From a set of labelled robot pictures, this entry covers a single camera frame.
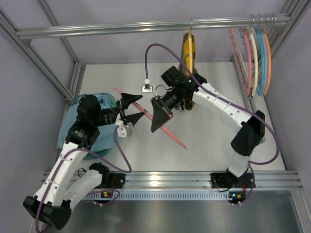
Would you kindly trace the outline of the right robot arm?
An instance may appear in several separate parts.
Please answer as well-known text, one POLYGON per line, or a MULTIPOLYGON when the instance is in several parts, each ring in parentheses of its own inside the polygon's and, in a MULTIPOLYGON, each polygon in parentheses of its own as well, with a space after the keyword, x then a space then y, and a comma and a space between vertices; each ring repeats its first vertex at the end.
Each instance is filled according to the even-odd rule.
POLYGON ((186 99, 191 99, 206 107, 235 132, 236 135, 230 143, 234 154, 227 173, 231 177, 241 177, 248 169, 254 148, 265 135, 265 114, 258 110, 251 115, 238 109, 199 74, 195 74, 195 82, 172 66, 161 78, 171 89, 163 97, 153 97, 150 100, 153 107, 151 132, 157 131, 173 117, 173 108, 186 99))

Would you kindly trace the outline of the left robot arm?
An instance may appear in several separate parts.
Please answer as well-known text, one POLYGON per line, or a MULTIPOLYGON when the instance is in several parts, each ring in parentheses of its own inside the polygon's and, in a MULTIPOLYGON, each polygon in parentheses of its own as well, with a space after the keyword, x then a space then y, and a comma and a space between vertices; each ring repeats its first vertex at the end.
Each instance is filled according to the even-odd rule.
POLYGON ((103 157, 98 158, 107 165, 94 163, 85 175, 69 185, 75 171, 91 151, 100 135, 99 127, 113 125, 113 139, 126 164, 129 164, 121 146, 119 137, 132 134, 133 126, 144 115, 143 112, 126 115, 129 105, 141 99, 142 95, 121 93, 121 99, 115 107, 103 109, 95 95, 84 95, 79 99, 75 123, 68 131, 61 153, 47 179, 33 196, 27 196, 23 206, 35 219, 58 230, 70 219, 76 205, 87 195, 95 194, 95 188, 109 184, 109 168, 113 166, 103 157))

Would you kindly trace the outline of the light blue trousers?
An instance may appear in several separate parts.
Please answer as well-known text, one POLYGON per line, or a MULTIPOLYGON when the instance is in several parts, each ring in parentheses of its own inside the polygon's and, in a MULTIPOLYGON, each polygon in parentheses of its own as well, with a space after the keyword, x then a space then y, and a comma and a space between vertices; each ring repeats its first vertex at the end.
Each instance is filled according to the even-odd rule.
MULTIPOLYGON (((97 98, 98 102, 100 103, 101 109, 116 107, 116 100, 112 95, 108 93, 98 93, 93 95, 97 98)), ((76 118, 78 116, 77 107, 79 105, 80 99, 84 96, 85 94, 77 96, 69 104, 69 108, 67 109, 66 115, 64 116, 58 135, 57 145, 60 150, 63 148, 65 139, 68 135, 70 128, 76 121, 76 118)), ((91 150, 100 156, 107 155, 109 151, 115 146, 114 129, 115 124, 100 126, 99 127, 100 135, 93 144, 91 150)))

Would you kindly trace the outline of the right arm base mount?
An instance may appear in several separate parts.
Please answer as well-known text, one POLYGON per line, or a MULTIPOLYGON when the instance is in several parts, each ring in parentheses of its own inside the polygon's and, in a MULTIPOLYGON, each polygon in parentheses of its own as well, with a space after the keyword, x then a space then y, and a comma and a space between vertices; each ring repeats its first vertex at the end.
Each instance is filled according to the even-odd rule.
POLYGON ((226 172, 211 173, 211 184, 213 189, 227 191, 233 187, 232 181, 226 172))

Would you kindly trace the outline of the pink clothes hanger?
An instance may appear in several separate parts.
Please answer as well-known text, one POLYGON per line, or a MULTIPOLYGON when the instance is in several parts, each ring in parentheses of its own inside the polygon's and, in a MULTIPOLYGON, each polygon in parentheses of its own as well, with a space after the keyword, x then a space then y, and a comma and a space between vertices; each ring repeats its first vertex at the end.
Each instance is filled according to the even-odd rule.
MULTIPOLYGON (((151 120, 151 121, 153 120, 152 115, 145 108, 143 108, 140 104, 138 104, 137 102, 134 102, 134 103, 132 103, 132 105, 136 109, 138 109, 140 112, 144 113, 144 115, 149 120, 151 120)), ((175 136, 171 131, 169 131, 165 126, 161 126, 160 128, 167 136, 169 136, 172 140, 174 140, 178 145, 180 145, 185 150, 187 149, 187 146, 177 136, 175 136)))

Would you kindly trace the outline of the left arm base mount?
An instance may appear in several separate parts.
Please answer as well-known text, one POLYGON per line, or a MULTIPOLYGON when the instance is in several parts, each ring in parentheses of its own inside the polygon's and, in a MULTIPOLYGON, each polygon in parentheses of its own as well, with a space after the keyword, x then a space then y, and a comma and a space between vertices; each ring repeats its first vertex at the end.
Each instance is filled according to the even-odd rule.
POLYGON ((107 188, 123 189, 125 185, 125 173, 109 173, 107 188))

